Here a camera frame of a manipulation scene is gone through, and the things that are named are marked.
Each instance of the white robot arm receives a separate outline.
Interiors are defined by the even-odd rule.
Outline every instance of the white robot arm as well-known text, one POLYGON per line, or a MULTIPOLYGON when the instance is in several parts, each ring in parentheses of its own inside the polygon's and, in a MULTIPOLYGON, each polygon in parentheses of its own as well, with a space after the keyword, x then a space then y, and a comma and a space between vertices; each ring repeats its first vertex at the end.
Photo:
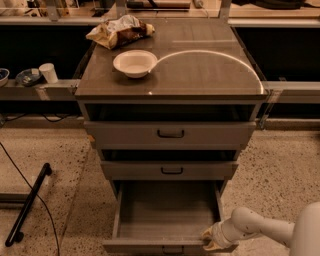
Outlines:
POLYGON ((258 213, 239 207, 231 218, 217 222, 202 235, 210 240, 204 247, 207 251, 228 248, 240 240, 258 234, 265 235, 290 248, 290 256, 320 255, 320 202, 305 207, 296 224, 282 220, 264 218, 258 213))

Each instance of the cabinet top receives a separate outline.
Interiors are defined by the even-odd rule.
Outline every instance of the cabinet top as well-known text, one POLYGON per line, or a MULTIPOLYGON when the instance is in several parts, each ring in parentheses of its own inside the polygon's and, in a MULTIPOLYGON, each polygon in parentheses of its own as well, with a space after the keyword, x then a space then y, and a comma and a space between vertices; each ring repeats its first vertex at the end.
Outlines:
POLYGON ((220 19, 151 19, 153 37, 108 50, 97 45, 76 96, 175 97, 255 96, 267 93, 231 28, 220 19), (143 78, 132 79, 113 67, 129 50, 147 50, 158 58, 143 78))

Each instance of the food package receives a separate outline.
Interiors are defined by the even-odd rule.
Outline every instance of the food package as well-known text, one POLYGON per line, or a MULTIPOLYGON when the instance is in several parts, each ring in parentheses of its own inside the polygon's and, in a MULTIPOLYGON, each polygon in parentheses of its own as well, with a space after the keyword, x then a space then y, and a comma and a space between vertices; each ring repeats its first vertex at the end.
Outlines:
POLYGON ((93 28, 86 38, 113 49, 140 38, 152 36, 154 27, 132 15, 124 15, 118 20, 106 21, 93 28))

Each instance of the black cable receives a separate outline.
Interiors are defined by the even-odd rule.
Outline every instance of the black cable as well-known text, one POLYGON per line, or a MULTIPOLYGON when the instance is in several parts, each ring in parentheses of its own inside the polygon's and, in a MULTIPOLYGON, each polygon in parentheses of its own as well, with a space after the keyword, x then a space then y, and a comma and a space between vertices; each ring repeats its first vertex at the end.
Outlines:
MULTIPOLYGON (((17 171, 20 173, 21 177, 24 179, 24 181, 28 184, 28 186, 31 188, 31 190, 33 190, 33 187, 31 186, 31 184, 28 182, 28 180, 26 179, 26 177, 23 175, 23 173, 20 171, 20 169, 18 168, 18 166, 15 164, 15 162, 13 161, 13 159, 11 158, 11 156, 9 155, 9 153, 7 152, 7 150, 5 149, 5 147, 3 146, 3 144, 0 142, 0 146, 2 147, 4 153, 7 155, 7 157, 10 159, 11 163, 13 164, 13 166, 17 169, 17 171)), ((54 225, 54 221, 52 218, 52 215, 50 213, 50 210, 47 206, 47 204, 44 202, 44 200, 37 194, 37 197, 40 199, 40 201, 42 202, 42 204, 44 205, 44 207, 46 208, 48 215, 50 217, 51 220, 51 224, 52 224, 52 228, 53 228, 53 232, 54 232, 54 236, 55 236, 55 240, 57 243, 57 250, 58 250, 58 256, 60 256, 60 247, 59 247, 59 241, 58 241, 58 236, 57 236, 57 231, 54 225)))

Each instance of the terrazzo floor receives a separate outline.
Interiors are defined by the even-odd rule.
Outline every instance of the terrazzo floor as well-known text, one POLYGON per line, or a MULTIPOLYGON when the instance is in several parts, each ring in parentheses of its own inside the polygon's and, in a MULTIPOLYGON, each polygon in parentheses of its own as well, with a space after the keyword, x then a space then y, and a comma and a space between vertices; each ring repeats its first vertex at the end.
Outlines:
MULTIPOLYGON (((0 128, 0 142, 31 184, 43 164, 50 164, 53 173, 45 178, 39 195, 54 220, 60 255, 111 255, 102 244, 112 235, 116 200, 83 121, 21 118, 0 128)), ((235 207, 246 206, 266 217, 295 221, 304 206, 320 201, 320 121, 268 121, 266 130, 254 132, 239 162, 222 195, 225 217, 235 207)), ((0 193, 28 192, 0 148, 0 193)), ((0 256, 57 256, 53 227, 38 198, 21 229, 24 239, 5 246, 18 213, 19 209, 0 210, 0 256)), ((224 255, 285 256, 289 249, 257 237, 224 255)))

